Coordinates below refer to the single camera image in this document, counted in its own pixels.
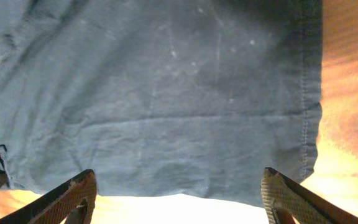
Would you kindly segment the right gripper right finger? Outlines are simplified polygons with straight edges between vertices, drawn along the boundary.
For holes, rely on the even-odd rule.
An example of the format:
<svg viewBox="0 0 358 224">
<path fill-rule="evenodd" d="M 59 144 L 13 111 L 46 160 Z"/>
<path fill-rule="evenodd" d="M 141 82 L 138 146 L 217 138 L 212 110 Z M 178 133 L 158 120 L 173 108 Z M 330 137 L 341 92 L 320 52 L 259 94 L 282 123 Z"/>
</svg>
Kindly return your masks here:
<svg viewBox="0 0 358 224">
<path fill-rule="evenodd" d="M 358 224 L 358 217 L 331 204 L 271 167 L 264 169 L 261 194 L 270 224 Z"/>
</svg>

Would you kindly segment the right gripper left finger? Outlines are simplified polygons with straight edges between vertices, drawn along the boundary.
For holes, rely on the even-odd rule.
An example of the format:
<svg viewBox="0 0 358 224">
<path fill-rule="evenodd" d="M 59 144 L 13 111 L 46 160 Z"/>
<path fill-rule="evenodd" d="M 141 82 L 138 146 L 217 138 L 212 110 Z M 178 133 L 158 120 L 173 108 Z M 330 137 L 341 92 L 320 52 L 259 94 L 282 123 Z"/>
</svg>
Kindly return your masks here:
<svg viewBox="0 0 358 224">
<path fill-rule="evenodd" d="M 0 218 L 0 224 L 90 224 L 96 195 L 94 171 L 86 169 L 32 203 Z"/>
</svg>

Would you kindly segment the navy blue shorts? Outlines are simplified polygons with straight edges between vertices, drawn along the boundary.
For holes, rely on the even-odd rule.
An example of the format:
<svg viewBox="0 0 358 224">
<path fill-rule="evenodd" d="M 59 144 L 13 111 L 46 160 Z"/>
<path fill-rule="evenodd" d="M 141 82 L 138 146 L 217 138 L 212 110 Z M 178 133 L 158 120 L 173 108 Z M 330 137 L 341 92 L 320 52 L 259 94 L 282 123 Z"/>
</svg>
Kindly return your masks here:
<svg viewBox="0 0 358 224">
<path fill-rule="evenodd" d="M 272 167 L 313 173 L 323 3 L 0 1 L 0 172 L 44 194 L 262 205 Z"/>
</svg>

